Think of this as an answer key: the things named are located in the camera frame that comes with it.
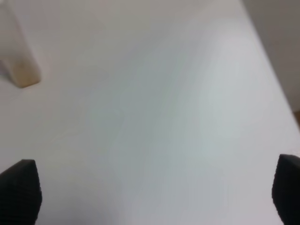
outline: wall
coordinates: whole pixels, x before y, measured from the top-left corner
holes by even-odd
[[[0,169],[36,159],[39,225],[282,224],[300,136],[239,1],[10,3],[48,69],[0,82]]]
[[[291,108],[300,110],[300,2],[244,0]]]

